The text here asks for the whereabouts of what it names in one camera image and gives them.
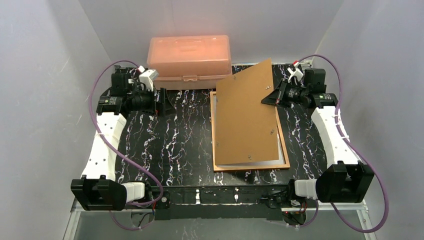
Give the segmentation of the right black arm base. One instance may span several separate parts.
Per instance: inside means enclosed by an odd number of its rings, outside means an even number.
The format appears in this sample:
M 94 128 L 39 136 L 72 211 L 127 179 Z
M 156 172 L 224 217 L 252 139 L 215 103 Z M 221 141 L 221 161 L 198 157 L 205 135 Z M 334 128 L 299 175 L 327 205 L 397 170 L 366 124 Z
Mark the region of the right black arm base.
M 293 207 L 298 208 L 300 212 L 305 211 L 308 207 L 316 207 L 317 199 L 313 197 L 303 196 L 300 191 L 296 192 L 296 183 L 298 181 L 291 179 L 287 185 L 282 188 L 272 188 L 267 191 L 262 199 L 271 209 Z

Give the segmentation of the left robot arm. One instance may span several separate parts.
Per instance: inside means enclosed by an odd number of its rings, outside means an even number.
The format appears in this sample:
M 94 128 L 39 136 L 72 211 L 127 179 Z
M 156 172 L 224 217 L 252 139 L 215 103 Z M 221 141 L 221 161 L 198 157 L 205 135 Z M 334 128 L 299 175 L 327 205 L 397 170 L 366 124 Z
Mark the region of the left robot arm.
M 164 117 L 175 113 L 165 88 L 154 87 L 158 72 L 140 67 L 134 75 L 115 72 L 111 86 L 100 97 L 92 114 L 96 134 L 87 164 L 80 178 L 71 181 L 70 189 L 86 211 L 121 211 L 127 205 L 151 205 L 163 196 L 142 180 L 118 183 L 115 176 L 120 138 L 129 113 Z

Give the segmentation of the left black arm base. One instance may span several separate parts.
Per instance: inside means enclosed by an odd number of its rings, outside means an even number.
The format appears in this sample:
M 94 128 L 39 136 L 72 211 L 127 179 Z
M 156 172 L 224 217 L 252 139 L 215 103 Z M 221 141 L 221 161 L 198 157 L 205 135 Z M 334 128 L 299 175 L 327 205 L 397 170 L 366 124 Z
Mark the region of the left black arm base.
M 167 189 L 161 191 L 157 186 L 145 186 L 144 197 L 133 201 L 138 207 L 168 209 L 171 205 L 171 193 Z

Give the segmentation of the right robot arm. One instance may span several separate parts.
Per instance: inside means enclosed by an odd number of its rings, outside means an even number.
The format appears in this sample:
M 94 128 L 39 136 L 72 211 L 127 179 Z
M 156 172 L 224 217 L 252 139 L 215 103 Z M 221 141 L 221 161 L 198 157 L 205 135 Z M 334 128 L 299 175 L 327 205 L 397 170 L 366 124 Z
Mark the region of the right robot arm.
M 301 104 L 311 110 L 311 120 L 323 143 L 327 169 L 317 178 L 291 180 L 287 197 L 290 200 L 314 199 L 322 203 L 360 203 L 375 176 L 371 167 L 348 146 L 348 136 L 337 109 L 335 94 L 327 93 L 326 71 L 290 68 L 288 80 L 280 81 L 261 100 L 262 104 L 288 107 Z

